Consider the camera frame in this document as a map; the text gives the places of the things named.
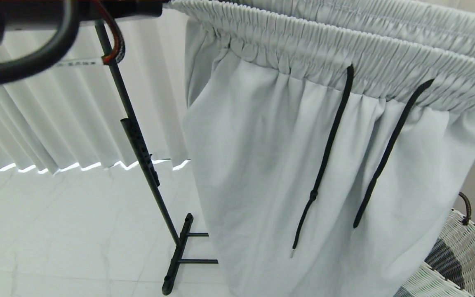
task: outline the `black metal rack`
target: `black metal rack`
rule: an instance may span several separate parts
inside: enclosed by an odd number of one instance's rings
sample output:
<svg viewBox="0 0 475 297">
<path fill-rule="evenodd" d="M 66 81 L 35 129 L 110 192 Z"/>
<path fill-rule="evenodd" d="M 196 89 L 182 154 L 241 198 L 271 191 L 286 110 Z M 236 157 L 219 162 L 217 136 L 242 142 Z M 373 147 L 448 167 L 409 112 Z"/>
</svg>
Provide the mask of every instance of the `black metal rack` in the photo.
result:
<svg viewBox="0 0 475 297">
<path fill-rule="evenodd" d="M 95 25 L 96 33 L 98 34 L 98 39 L 100 40 L 100 45 L 102 45 L 102 49 L 104 53 L 111 52 L 111 43 L 109 42 L 109 38 L 107 35 L 106 28 L 104 24 L 97 24 Z M 164 295 L 169 295 L 175 284 L 175 278 L 177 277 L 177 272 L 179 271 L 179 265 L 181 264 L 217 264 L 217 260 L 215 259 L 183 259 L 183 252 L 186 248 L 186 243 L 189 237 L 208 237 L 208 233 L 196 233 L 190 232 L 190 228 L 192 227 L 192 222 L 194 217 L 192 214 L 187 214 L 186 218 L 184 219 L 183 229 L 181 230 L 180 235 L 177 235 L 177 231 L 173 225 L 172 219 L 170 218 L 170 214 L 168 213 L 168 209 L 162 200 L 162 195 L 159 191 L 159 178 L 155 168 L 153 167 L 153 163 L 151 161 L 151 154 L 148 151 L 146 143 L 144 142 L 144 137 L 142 132 L 140 131 L 140 126 L 137 121 L 137 117 L 132 107 L 132 103 L 129 99 L 128 92 L 126 90 L 126 86 L 124 85 L 124 80 L 122 79 L 122 75 L 120 74 L 120 70 L 118 65 L 115 63 L 111 63 L 109 65 L 109 69 L 111 71 L 111 75 L 113 75 L 113 80 L 115 81 L 115 86 L 117 87 L 118 94 L 120 95 L 120 99 L 122 100 L 122 104 L 124 105 L 124 109 L 126 110 L 127 118 L 120 120 L 122 126 L 124 127 L 124 131 L 129 139 L 130 144 L 132 145 L 133 151 L 137 156 L 137 160 L 140 165 L 140 169 L 142 169 L 144 176 L 148 182 L 149 188 L 153 193 L 153 197 L 160 209 L 160 213 L 164 218 L 164 222 L 166 222 L 166 226 L 170 231 L 170 234 L 175 242 L 175 252 L 173 254 L 172 259 L 170 260 L 170 266 L 168 268 L 168 273 L 164 277 L 164 284 L 162 285 L 162 293 Z"/>
</svg>

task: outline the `basket handle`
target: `basket handle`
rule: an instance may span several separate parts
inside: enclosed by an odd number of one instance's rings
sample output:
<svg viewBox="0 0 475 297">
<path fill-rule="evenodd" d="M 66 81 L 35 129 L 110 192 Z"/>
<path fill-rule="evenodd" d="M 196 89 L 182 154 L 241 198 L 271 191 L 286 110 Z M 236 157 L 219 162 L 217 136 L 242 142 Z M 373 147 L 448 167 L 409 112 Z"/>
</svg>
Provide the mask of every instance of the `basket handle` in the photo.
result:
<svg viewBox="0 0 475 297">
<path fill-rule="evenodd" d="M 463 192 L 459 192 L 458 195 L 459 197 L 463 198 L 463 201 L 465 202 L 465 207 L 467 209 L 467 214 L 465 215 L 465 218 L 463 218 L 461 223 L 464 226 L 467 226 L 470 222 L 470 217 L 472 216 L 472 206 L 470 205 L 470 200 L 468 199 L 467 195 L 463 194 Z"/>
</svg>

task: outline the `white marble floor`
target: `white marble floor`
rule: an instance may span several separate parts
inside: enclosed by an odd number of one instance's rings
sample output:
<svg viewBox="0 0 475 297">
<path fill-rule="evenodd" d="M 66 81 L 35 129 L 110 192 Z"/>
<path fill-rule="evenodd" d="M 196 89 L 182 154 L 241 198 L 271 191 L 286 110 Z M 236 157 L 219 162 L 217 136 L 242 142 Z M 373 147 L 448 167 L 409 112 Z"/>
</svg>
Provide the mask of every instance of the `white marble floor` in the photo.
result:
<svg viewBox="0 0 475 297">
<path fill-rule="evenodd" d="M 186 165 L 156 165 L 176 228 L 188 212 L 206 231 Z M 55 176 L 0 172 L 0 297 L 158 297 L 174 244 L 140 168 Z M 207 238 L 185 257 L 213 257 Z M 218 265 L 179 270 L 176 297 L 232 296 Z"/>
</svg>

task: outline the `white woven basket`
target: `white woven basket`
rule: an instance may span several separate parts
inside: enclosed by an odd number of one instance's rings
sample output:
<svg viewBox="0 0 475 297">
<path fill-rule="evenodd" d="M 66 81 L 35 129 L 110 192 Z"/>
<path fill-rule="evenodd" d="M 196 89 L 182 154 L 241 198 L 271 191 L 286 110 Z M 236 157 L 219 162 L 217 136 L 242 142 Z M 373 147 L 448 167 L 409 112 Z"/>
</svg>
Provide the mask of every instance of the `white woven basket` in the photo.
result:
<svg viewBox="0 0 475 297">
<path fill-rule="evenodd" d="M 475 223 L 452 209 L 432 252 L 394 297 L 475 297 Z"/>
</svg>

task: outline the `drawstring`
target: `drawstring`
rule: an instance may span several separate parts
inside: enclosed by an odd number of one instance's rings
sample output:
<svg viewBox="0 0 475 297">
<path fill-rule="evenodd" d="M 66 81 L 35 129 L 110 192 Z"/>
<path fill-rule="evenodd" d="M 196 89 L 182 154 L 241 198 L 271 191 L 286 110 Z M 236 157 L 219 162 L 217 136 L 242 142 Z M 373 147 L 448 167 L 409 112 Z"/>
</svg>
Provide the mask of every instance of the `drawstring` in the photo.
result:
<svg viewBox="0 0 475 297">
<path fill-rule="evenodd" d="M 368 206 L 369 199 L 371 198 L 373 189 L 375 188 L 375 185 L 377 184 L 377 178 L 379 178 L 382 171 L 384 170 L 384 167 L 386 166 L 386 162 L 388 161 L 388 158 L 390 157 L 390 154 L 392 153 L 392 149 L 393 149 L 393 146 L 395 145 L 395 141 L 397 141 L 397 138 L 399 137 L 399 134 L 401 133 L 401 129 L 407 120 L 409 112 L 411 111 L 417 98 L 419 98 L 419 96 L 424 91 L 426 91 L 426 89 L 428 89 L 430 85 L 432 85 L 433 81 L 434 81 L 433 79 L 430 79 L 429 81 L 417 87 L 417 90 L 413 92 L 411 98 L 406 103 L 406 106 L 404 107 L 401 113 L 401 117 L 399 118 L 399 121 L 397 122 L 397 125 L 395 126 L 395 129 L 392 132 L 392 136 L 390 137 L 390 140 L 388 141 L 388 145 L 386 145 L 386 150 L 384 151 L 384 155 L 381 158 L 381 162 L 379 163 L 379 166 L 377 167 L 377 171 L 375 171 L 375 174 L 373 174 L 373 177 L 371 181 L 369 182 L 369 186 L 366 190 L 366 194 L 364 195 L 362 204 L 360 205 L 360 208 L 358 209 L 358 212 L 357 212 L 357 216 L 355 217 L 353 228 L 357 228 L 358 224 L 360 224 L 360 220 L 362 219 L 362 215 L 364 214 L 364 211 L 366 210 L 366 207 Z"/>
<path fill-rule="evenodd" d="M 349 99 L 349 94 L 351 93 L 351 86 L 353 85 L 353 77 L 355 76 L 354 72 L 355 70 L 353 68 L 353 65 L 350 65 L 347 68 L 346 86 L 343 89 L 342 100 L 340 102 L 340 106 L 338 107 L 337 113 L 335 115 L 335 120 L 333 122 L 331 132 L 329 132 L 329 137 L 327 139 L 326 150 L 324 151 L 324 156 L 322 158 L 322 165 L 320 165 L 320 170 L 318 171 L 318 175 L 316 177 L 315 186 L 311 190 L 311 194 L 309 195 L 309 201 L 307 201 L 307 204 L 305 205 L 305 208 L 303 209 L 303 213 L 300 218 L 300 223 L 298 224 L 298 229 L 296 229 L 294 243 L 292 244 L 291 258 L 292 256 L 294 256 L 294 250 L 296 249 L 296 245 L 298 245 L 298 238 L 300 237 L 300 231 L 302 229 L 305 216 L 307 216 L 307 211 L 309 211 L 309 207 L 311 207 L 311 204 L 313 203 L 313 201 L 316 200 L 316 197 L 318 196 L 318 187 L 320 186 L 320 181 L 322 181 L 322 176 L 324 175 L 324 172 L 326 171 L 327 160 L 329 159 L 329 155 L 331 154 L 333 141 L 335 141 L 335 135 L 337 133 L 338 126 L 340 125 L 340 120 L 342 118 L 343 111 L 346 108 L 347 100 Z"/>
</svg>

